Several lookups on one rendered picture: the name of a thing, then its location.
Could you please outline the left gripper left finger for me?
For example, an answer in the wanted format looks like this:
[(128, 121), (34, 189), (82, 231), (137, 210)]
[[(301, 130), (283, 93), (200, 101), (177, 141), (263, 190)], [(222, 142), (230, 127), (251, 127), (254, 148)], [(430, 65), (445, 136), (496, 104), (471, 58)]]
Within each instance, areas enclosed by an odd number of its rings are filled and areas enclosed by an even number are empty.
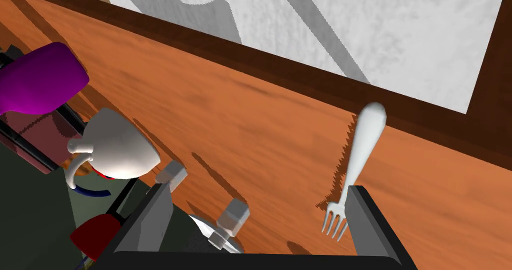
[(106, 254), (119, 251), (157, 252), (173, 215), (169, 183), (157, 183), (105, 248)]

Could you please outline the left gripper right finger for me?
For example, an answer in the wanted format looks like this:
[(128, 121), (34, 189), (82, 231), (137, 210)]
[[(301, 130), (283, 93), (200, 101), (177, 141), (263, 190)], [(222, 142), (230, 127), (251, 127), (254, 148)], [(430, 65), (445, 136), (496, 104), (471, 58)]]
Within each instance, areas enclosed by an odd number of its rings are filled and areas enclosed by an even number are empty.
[(363, 186), (348, 187), (345, 212), (357, 255), (400, 257), (400, 240)]

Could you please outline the red rounded object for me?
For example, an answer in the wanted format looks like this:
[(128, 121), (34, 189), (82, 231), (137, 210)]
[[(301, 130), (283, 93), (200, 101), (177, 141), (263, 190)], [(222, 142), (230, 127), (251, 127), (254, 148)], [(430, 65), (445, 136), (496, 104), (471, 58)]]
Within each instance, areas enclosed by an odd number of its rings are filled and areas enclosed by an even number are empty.
[(70, 234), (70, 240), (92, 261), (97, 261), (121, 226), (122, 223), (116, 216), (110, 213), (100, 214), (75, 229)]

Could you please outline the white cup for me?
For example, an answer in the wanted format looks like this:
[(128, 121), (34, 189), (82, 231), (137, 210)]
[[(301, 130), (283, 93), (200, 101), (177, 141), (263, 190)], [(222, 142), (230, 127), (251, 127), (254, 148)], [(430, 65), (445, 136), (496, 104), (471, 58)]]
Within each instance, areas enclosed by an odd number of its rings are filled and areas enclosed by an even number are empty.
[(81, 138), (70, 139), (67, 150), (78, 154), (65, 172), (67, 185), (84, 195), (98, 191), (80, 188), (74, 182), (84, 163), (112, 179), (133, 179), (147, 174), (161, 162), (158, 151), (144, 134), (118, 112), (102, 108), (87, 123)]

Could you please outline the white fork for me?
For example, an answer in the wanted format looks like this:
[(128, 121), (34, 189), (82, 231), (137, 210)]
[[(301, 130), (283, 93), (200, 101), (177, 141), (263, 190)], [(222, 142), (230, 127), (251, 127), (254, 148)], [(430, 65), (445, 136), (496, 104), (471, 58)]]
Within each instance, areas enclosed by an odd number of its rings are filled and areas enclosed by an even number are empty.
[(378, 102), (367, 104), (358, 115), (341, 196), (338, 202), (327, 204), (322, 225), (322, 230), (325, 231), (327, 222), (330, 221), (326, 234), (332, 233), (331, 237), (337, 238), (337, 241), (341, 239), (348, 227), (345, 214), (348, 189), (355, 184), (362, 172), (372, 150), (381, 137), (386, 120), (385, 108)]

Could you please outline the orange-brown wooden table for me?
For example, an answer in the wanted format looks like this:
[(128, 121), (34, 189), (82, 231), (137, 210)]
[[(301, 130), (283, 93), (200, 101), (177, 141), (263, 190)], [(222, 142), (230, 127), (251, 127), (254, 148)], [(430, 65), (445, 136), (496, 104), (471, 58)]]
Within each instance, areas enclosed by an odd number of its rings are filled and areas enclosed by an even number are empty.
[(511, 86), (469, 116), (99, 0), (0, 0), (0, 34), (24, 51), (67, 44), (89, 85), (84, 119), (112, 108), (188, 177), (175, 203), (213, 218), (251, 215), (249, 253), (353, 254), (321, 233), (339, 197), (355, 114), (377, 101), (387, 126), (358, 183), (419, 270), (512, 270)]

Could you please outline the purple mug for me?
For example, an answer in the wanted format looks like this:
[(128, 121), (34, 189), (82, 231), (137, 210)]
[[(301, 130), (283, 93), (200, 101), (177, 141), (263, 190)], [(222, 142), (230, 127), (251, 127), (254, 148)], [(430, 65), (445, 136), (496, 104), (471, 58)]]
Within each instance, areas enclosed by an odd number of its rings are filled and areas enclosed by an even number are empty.
[(0, 52), (0, 115), (50, 113), (89, 81), (79, 60), (61, 42), (52, 42), (17, 59)]

